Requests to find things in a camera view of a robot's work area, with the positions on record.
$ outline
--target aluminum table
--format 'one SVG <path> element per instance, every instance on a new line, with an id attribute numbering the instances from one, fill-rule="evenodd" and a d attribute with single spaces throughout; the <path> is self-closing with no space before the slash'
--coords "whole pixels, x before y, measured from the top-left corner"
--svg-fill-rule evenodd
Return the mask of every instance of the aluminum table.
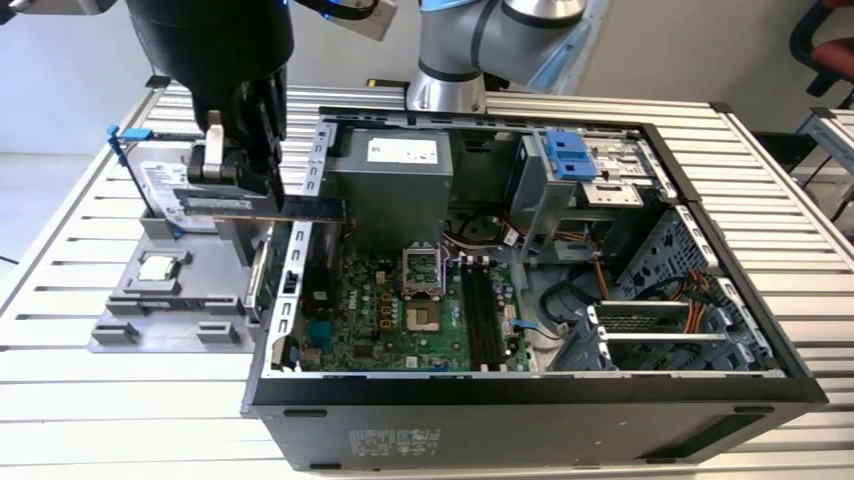
<path id="1" fill-rule="evenodd" d="M 395 89 L 291 87 L 281 173 L 304 175 L 317 107 L 395 109 Z M 341 473 L 348 478 L 854 478 L 854 250 L 726 109 L 492 93 L 493 114 L 656 125 L 830 405 L 695 466 Z M 195 132 L 188 92 L 152 91 L 125 126 Z M 92 325 L 141 235 L 143 203 L 100 153 L 0 304 L 0 478 L 291 478 L 239 416 L 249 355 L 89 354 Z"/>
<path id="2" fill-rule="evenodd" d="M 848 174 L 854 175 L 854 110 L 814 108 L 803 133 L 812 137 Z"/>

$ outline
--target motherboard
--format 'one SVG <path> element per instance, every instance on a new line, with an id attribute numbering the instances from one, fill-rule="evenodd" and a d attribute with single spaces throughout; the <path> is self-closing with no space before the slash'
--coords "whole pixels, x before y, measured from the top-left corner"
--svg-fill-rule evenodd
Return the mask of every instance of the motherboard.
<path id="1" fill-rule="evenodd" d="M 528 371 L 507 264 L 467 265 L 433 251 L 437 261 L 428 249 L 345 255 L 337 308 L 308 321 L 303 370 Z"/>

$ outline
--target white wall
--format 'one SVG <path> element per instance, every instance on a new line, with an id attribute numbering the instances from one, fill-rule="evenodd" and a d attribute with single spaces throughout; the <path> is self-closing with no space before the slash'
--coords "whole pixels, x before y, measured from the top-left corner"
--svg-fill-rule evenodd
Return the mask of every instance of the white wall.
<path id="1" fill-rule="evenodd" d="M 288 62 L 291 84 L 359 87 L 368 78 L 412 79 L 421 30 L 415 0 L 397 0 L 397 14 L 381 43 L 331 24 L 301 5 L 293 4 L 291 12 L 296 42 Z"/>
<path id="2" fill-rule="evenodd" d="M 795 0 L 612 0 L 578 94 L 730 103 L 750 128 L 794 130 L 812 106 L 835 106 L 840 82 L 816 99 L 815 77 L 788 54 L 811 6 Z M 834 14 L 818 41 L 854 35 L 854 9 Z"/>
<path id="3" fill-rule="evenodd" d="M 18 15 L 0 27 L 0 152 L 95 153 L 149 75 L 124 4 Z"/>

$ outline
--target ram slot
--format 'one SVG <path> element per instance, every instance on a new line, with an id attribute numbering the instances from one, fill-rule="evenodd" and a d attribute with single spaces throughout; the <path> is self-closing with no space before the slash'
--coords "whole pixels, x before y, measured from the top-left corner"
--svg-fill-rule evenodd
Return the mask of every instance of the ram slot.
<path id="1" fill-rule="evenodd" d="M 497 371 L 503 356 L 488 266 L 464 265 L 461 281 L 471 369 Z"/>

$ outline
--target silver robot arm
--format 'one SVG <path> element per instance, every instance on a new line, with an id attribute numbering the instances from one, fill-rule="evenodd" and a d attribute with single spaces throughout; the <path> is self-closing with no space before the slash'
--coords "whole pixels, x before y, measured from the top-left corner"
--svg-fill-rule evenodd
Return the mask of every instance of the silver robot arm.
<path id="1" fill-rule="evenodd" d="M 587 0 L 423 0 L 411 110 L 485 111 L 483 72 L 551 92 L 590 36 Z"/>

